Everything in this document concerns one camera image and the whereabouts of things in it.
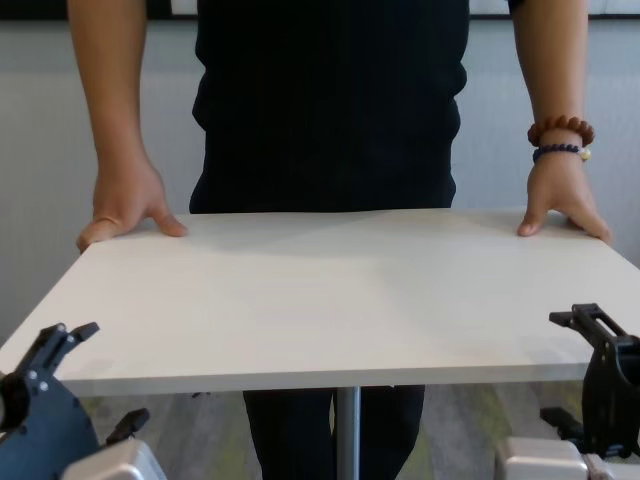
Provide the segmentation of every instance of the black shirt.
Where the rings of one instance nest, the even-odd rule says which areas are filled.
[[[468,0],[198,10],[207,154],[192,210],[448,206]]]

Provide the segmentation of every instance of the robotic arm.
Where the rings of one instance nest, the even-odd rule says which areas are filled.
[[[574,305],[549,320],[580,333],[594,348],[582,389],[584,424],[561,408],[543,408],[540,417],[561,440],[506,440],[498,448],[495,479],[639,479],[640,466],[604,459],[640,455],[640,339],[596,304]]]
[[[127,414],[101,446],[80,401],[54,377],[65,355],[98,330],[95,323],[42,330],[18,368],[0,380],[3,478],[166,480],[149,448],[132,439],[147,410]]]

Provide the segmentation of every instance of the table top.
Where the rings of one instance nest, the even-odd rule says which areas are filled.
[[[598,303],[640,333],[640,271],[520,211],[185,216],[185,238],[94,245],[0,349],[97,322],[58,377],[77,395],[582,378],[591,347],[548,321]]]

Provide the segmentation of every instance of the hand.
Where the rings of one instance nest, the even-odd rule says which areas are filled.
[[[518,234],[528,237],[544,224],[547,212],[557,210],[588,234],[611,244],[611,230],[596,208],[582,159],[573,153],[542,155],[531,170],[527,213]]]
[[[92,243],[130,232],[147,217],[166,235],[186,235],[187,229],[169,211],[160,175],[145,154],[134,157],[99,169],[93,220],[76,242],[81,252]]]

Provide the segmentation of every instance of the person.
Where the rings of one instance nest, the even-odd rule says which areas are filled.
[[[554,209],[610,241],[576,155],[589,137],[587,1],[510,4],[537,123],[532,141],[543,148],[518,233],[535,234]],[[79,248],[148,217],[167,235],[187,234],[140,130],[144,0],[69,0],[68,12],[99,167]],[[206,71],[194,116],[206,148],[190,211],[450,207],[468,27],[468,0],[199,0],[196,54]],[[265,480],[335,478],[333,394],[245,393]],[[420,386],[363,390],[364,480],[396,477],[423,394]]]

